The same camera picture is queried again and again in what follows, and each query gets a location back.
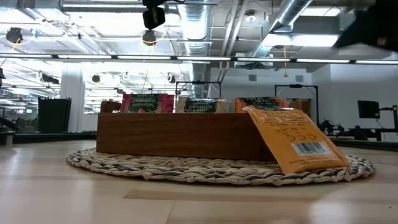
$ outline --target round woven mat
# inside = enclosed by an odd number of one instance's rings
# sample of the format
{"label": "round woven mat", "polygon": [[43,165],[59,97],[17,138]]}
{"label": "round woven mat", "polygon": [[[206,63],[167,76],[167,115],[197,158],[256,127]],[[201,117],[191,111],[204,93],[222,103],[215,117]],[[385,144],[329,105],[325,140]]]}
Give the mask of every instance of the round woven mat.
{"label": "round woven mat", "polygon": [[67,157],[67,162],[93,172],[143,177],[146,180],[237,185],[280,186],[351,181],[374,173],[372,162],[354,156],[345,156],[351,164],[349,168],[318,169],[289,175],[284,175],[276,162],[105,154],[96,152],[95,148],[77,151]]}

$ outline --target orange tea packet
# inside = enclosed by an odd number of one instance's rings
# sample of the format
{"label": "orange tea packet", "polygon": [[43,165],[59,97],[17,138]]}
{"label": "orange tea packet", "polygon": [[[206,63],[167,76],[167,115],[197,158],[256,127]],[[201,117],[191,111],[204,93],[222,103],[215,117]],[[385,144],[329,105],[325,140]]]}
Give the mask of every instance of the orange tea packet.
{"label": "orange tea packet", "polygon": [[254,124],[284,174],[349,167],[341,151],[300,110],[247,106]]}

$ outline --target wooden table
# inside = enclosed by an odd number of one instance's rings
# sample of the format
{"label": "wooden table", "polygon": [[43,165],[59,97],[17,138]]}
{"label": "wooden table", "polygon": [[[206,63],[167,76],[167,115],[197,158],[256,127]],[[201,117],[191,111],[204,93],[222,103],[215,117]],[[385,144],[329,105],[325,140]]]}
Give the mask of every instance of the wooden table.
{"label": "wooden table", "polygon": [[376,165],[374,177],[350,183],[236,187],[120,178],[65,162],[95,144],[0,148],[1,223],[398,223],[395,152],[343,148]]}

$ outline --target fluorescent light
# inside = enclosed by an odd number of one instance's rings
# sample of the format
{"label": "fluorescent light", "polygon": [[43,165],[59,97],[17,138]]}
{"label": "fluorescent light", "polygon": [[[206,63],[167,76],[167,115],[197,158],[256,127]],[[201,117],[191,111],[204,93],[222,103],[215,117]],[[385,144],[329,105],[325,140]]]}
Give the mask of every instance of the fluorescent light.
{"label": "fluorescent light", "polygon": [[297,59],[297,62],[307,62],[307,63],[348,63],[349,60]]}
{"label": "fluorescent light", "polygon": [[170,60],[170,56],[133,56],[133,55],[126,55],[126,56],[118,56],[119,59],[133,59],[133,60]]}
{"label": "fluorescent light", "polygon": [[35,88],[47,88],[46,86],[10,86],[8,88],[29,88],[29,89],[35,89]]}
{"label": "fluorescent light", "polygon": [[23,110],[25,109],[25,106],[0,106],[5,109],[12,109],[12,110]]}
{"label": "fluorescent light", "polygon": [[398,65],[398,61],[388,60],[357,60],[355,63],[368,65]]}
{"label": "fluorescent light", "polygon": [[145,6],[139,4],[64,4],[62,7],[138,8]]}
{"label": "fluorescent light", "polygon": [[140,0],[135,0],[135,1],[133,1],[133,0],[104,0],[103,2],[138,2],[138,3],[141,3]]}
{"label": "fluorescent light", "polygon": [[241,62],[289,62],[289,58],[238,58]]}
{"label": "fluorescent light", "polygon": [[231,58],[230,57],[191,57],[191,56],[188,56],[188,57],[177,57],[177,60],[204,60],[204,61],[207,61],[207,60],[220,61],[220,60],[222,60],[222,61],[229,61],[229,60],[231,60]]}
{"label": "fluorescent light", "polygon": [[338,39],[337,35],[296,35],[292,45],[303,47],[331,47]]}
{"label": "fluorescent light", "polygon": [[114,87],[87,87],[86,90],[114,90]]}
{"label": "fluorescent light", "polygon": [[110,55],[58,55],[59,58],[75,58],[75,59],[111,59]]}
{"label": "fluorescent light", "polygon": [[51,58],[51,55],[41,54],[0,54],[0,57],[6,58]]}

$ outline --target metal duct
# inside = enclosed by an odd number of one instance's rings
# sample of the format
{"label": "metal duct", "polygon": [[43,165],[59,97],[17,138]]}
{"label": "metal duct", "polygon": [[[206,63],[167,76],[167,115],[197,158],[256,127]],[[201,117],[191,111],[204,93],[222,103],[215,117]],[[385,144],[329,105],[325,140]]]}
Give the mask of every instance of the metal duct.
{"label": "metal duct", "polygon": [[279,11],[268,16],[264,21],[262,28],[264,39],[251,54],[251,57],[266,57],[272,49],[272,46],[263,44],[269,32],[283,26],[291,26],[311,2],[312,0],[284,0]]}
{"label": "metal duct", "polygon": [[[182,34],[187,40],[204,40],[208,35],[208,18],[210,8],[206,5],[178,5],[178,11],[182,18]],[[201,42],[185,43],[187,55],[203,56],[208,55],[209,45]],[[193,63],[190,69],[190,77],[192,81],[208,81],[205,80],[207,64]],[[193,87],[194,95],[201,97],[203,95],[203,86]]]}

